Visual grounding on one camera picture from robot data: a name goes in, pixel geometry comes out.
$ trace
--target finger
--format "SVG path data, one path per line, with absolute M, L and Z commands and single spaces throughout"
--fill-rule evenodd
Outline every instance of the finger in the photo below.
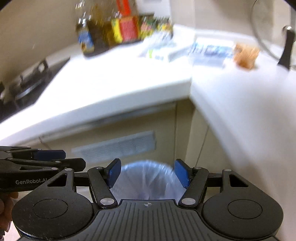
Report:
M 7 220 L 7 218 L 1 214 L 0 215 L 0 229 L 3 229 L 4 231 L 8 232 L 10 228 L 10 222 Z
M 18 198 L 18 192 L 12 192 L 9 194 L 9 196 L 13 199 L 17 199 Z
M 0 214 L 4 211 L 4 202 L 0 199 Z
M 4 202 L 4 213 L 3 214 L 9 221 L 12 221 L 11 212 L 12 212 L 13 205 L 14 204 L 13 204 L 12 198 L 8 198 Z

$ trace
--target human hand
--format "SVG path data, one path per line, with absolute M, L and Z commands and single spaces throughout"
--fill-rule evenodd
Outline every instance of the human hand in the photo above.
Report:
M 12 221 L 11 212 L 14 206 L 12 199 L 18 198 L 18 193 L 0 194 L 0 229 L 8 232 Z

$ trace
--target wall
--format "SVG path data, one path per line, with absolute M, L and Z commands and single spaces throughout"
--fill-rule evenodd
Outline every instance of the wall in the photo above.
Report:
M 77 41 L 75 0 L 13 0 L 0 12 L 0 81 Z
M 174 23 L 253 35 L 250 22 L 255 0 L 171 0 Z M 255 25 L 261 38 L 282 45 L 282 27 L 290 23 L 289 5 L 284 0 L 258 0 Z
M 170 0 L 136 0 L 139 13 L 154 12 L 155 16 L 170 16 Z

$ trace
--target crosshair marking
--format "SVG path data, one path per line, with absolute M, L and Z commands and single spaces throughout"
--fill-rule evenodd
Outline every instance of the crosshair marking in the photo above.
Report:
M 146 207 L 150 207 L 150 206 L 152 205 L 152 203 L 150 203 L 150 202 L 146 202 L 146 203 L 144 203 L 144 205 L 145 205 Z

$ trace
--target orange package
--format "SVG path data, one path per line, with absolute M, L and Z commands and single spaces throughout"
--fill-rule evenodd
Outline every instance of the orange package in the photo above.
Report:
M 248 46 L 246 44 L 236 44 L 233 60 L 238 66 L 246 69 L 253 69 L 259 52 L 260 49 L 258 47 Z

